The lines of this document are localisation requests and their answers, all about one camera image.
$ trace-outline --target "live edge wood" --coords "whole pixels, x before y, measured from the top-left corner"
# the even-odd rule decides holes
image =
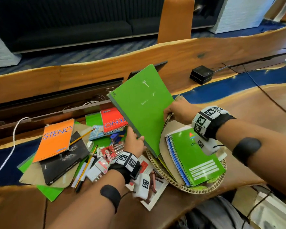
[[[286,48],[286,27],[236,38],[196,38],[160,43],[125,55],[94,62],[31,69],[0,76],[0,103],[79,87],[115,78],[149,64],[168,61],[159,72],[170,92],[191,88],[191,69],[200,65],[258,59]]]

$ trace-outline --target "magazine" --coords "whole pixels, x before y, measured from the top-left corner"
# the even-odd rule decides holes
[[[168,181],[164,179],[164,177],[155,169],[146,157],[142,155],[138,158],[138,161],[142,166],[140,173],[146,173],[150,176],[148,198],[145,201],[141,201],[141,203],[151,211],[168,185]],[[130,182],[129,184],[126,184],[126,187],[133,191],[133,183]]]

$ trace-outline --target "woven basket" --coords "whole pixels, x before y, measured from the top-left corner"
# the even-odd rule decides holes
[[[206,186],[205,185],[199,185],[199,186],[195,186],[195,187],[182,186],[182,185],[179,185],[174,179],[172,179],[172,177],[167,172],[167,170],[164,168],[162,163],[157,158],[155,158],[150,151],[146,151],[146,153],[147,153],[148,159],[151,161],[151,163],[154,165],[154,167],[157,169],[157,171],[170,184],[172,184],[173,186],[175,186],[178,189],[180,189],[180,190],[182,190],[184,192],[187,192],[187,193],[191,193],[191,194],[206,194],[206,193],[212,192],[212,191],[214,191],[215,189],[217,189],[219,187],[219,185],[224,180],[224,177],[225,177],[225,174],[226,174],[226,173],[223,173],[219,177],[207,181],[207,185]],[[221,161],[221,164],[227,170],[227,164],[226,164],[226,160],[225,159],[223,159]]]

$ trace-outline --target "floor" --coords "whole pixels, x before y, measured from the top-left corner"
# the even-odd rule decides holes
[[[206,29],[194,30],[192,38],[228,38],[248,36],[263,33],[268,30],[277,30],[286,26],[283,23],[275,23],[270,20],[263,20],[259,27],[237,30],[221,34],[213,34]],[[120,41],[109,41],[83,45],[80,47],[67,47],[64,49],[47,50],[23,54],[23,58],[16,66],[0,68],[0,75],[27,69],[46,66],[56,66],[79,62],[91,62],[100,59],[110,58],[140,50],[157,43],[157,35],[142,38],[131,38]]]

